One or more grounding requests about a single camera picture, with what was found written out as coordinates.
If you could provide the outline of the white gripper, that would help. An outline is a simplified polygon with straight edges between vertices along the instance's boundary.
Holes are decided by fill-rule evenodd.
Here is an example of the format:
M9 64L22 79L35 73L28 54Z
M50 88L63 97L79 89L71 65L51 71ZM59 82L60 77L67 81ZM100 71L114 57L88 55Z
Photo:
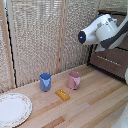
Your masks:
M99 52L99 51L105 51L105 48L103 48L103 47L101 46L101 44L96 45L95 52Z

